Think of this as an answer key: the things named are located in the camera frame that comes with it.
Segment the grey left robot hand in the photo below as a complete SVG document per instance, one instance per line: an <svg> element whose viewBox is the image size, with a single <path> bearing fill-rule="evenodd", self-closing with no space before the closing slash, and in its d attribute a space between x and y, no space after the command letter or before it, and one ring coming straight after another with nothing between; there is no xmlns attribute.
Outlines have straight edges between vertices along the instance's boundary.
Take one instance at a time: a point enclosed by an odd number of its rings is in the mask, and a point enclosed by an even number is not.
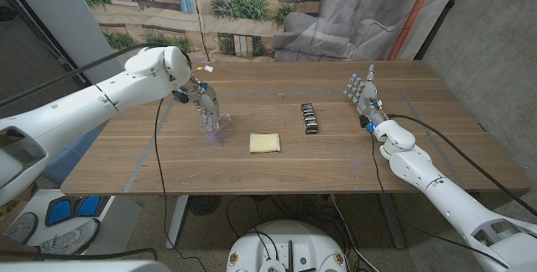
<svg viewBox="0 0 537 272"><path fill-rule="evenodd" d="M194 75L190 76L180 90L195 104L209 128L217 131L220 128L220 108L215 90Z"/></svg>

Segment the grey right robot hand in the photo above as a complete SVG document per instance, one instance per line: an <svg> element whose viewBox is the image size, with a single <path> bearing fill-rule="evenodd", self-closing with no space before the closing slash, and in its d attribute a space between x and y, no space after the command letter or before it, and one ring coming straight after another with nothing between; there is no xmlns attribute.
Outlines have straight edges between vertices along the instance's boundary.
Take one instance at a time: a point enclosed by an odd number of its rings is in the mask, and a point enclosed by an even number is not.
<svg viewBox="0 0 537 272"><path fill-rule="evenodd" d="M381 104L378 98L377 87L374 84L375 65L371 64L365 80L353 74L350 83L343 93L356 106L360 115L360 123L363 127L375 128L386 121L388 117L381 112Z"/></svg>

